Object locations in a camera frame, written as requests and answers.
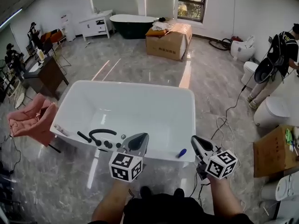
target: pink chair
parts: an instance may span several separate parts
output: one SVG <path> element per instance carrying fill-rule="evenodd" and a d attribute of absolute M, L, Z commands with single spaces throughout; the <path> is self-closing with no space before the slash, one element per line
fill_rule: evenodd
<path fill-rule="evenodd" d="M 7 115 L 11 136 L 27 135 L 46 147 L 49 145 L 60 153 L 58 149 L 50 144 L 55 136 L 50 131 L 50 126 L 57 110 L 58 107 L 55 103 L 38 93 L 24 109 Z"/>

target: cardboard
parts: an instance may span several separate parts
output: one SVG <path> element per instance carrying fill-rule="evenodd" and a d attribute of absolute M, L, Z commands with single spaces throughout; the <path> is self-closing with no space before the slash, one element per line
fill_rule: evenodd
<path fill-rule="evenodd" d="M 299 165 L 296 152 L 290 151 L 285 140 L 287 128 L 293 131 L 293 126 L 280 125 L 253 143 L 254 177 L 269 176 Z"/>
<path fill-rule="evenodd" d="M 191 25 L 177 23 L 162 37 L 147 36 L 146 51 L 149 55 L 181 61 L 191 38 Z"/>

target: glossy tile floor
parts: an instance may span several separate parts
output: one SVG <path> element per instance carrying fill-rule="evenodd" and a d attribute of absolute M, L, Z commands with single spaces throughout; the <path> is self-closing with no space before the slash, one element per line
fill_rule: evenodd
<path fill-rule="evenodd" d="M 124 40 L 119 34 L 114 34 L 111 39 L 96 37 L 89 38 L 88 41 L 91 44 L 86 48 L 82 37 L 64 44 L 63 55 L 72 66 L 65 67 L 70 85 L 66 87 L 62 83 L 59 87 L 61 98 L 58 104 L 62 102 L 71 84 L 77 80 L 92 79 L 108 60 L 109 63 L 95 80 L 179 86 L 188 64 L 191 68 L 189 88 L 194 92 L 196 99 L 197 134 L 211 138 L 217 129 L 217 117 L 224 116 L 225 110 L 235 105 L 243 87 L 240 81 L 243 63 L 233 61 L 228 51 L 219 51 L 209 46 L 207 40 L 193 37 L 188 61 L 183 62 L 148 56 L 144 40 Z M 60 63 L 62 66 L 67 65 L 63 59 Z M 27 90 L 29 97 L 33 97 L 34 94 L 30 88 Z M 253 112 L 246 101 L 248 94 L 249 90 L 246 89 L 237 107 L 228 112 L 229 123 L 235 135 L 235 152 L 242 162 L 241 167 L 231 177 L 231 187 L 243 201 L 244 212 L 250 219 L 255 223 L 262 223 L 262 220 L 268 219 L 264 211 L 258 207 L 260 189 L 265 179 L 253 178 L 252 149 L 252 142 L 260 137 L 260 131 L 252 120 Z M 0 106 L 1 137 L 8 134 L 6 114 L 13 110 L 6 98 Z M 230 128 L 224 126 L 222 130 L 224 147 L 233 151 L 234 137 Z M 218 145 L 221 144 L 222 137 L 221 132 L 215 135 L 214 140 Z M 31 138 L 20 137 L 14 140 L 22 153 L 21 162 L 17 164 L 12 176 L 16 181 L 14 199 L 21 201 L 22 215 L 39 224 L 88 223 L 94 208 L 113 183 L 108 170 L 111 154 L 100 153 L 93 175 L 90 170 L 95 157 L 90 151 L 80 151 L 61 140 L 55 140 L 53 145 L 62 151 L 59 154 Z M 9 169 L 12 169 L 19 159 L 19 153 L 16 152 L 12 140 L 2 145 L 1 159 Z M 172 194 L 178 187 L 185 190 L 186 196 L 192 193 L 195 175 L 193 163 L 150 159 L 144 162 L 147 164 L 144 172 L 131 187 L 136 196 L 142 185 L 149 186 L 154 193 Z M 196 200 L 200 183 L 201 180 L 193 194 Z M 201 200 L 204 211 L 213 213 L 209 186 L 203 187 Z"/>

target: wooden cabinet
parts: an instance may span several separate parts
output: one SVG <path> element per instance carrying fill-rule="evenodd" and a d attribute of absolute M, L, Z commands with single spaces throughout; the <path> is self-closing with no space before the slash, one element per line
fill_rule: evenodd
<path fill-rule="evenodd" d="M 104 34 L 110 38 L 109 31 L 113 29 L 110 21 L 111 13 L 112 10 L 108 10 L 81 21 L 79 24 L 81 26 L 84 40 L 86 40 L 86 37 L 88 36 Z"/>

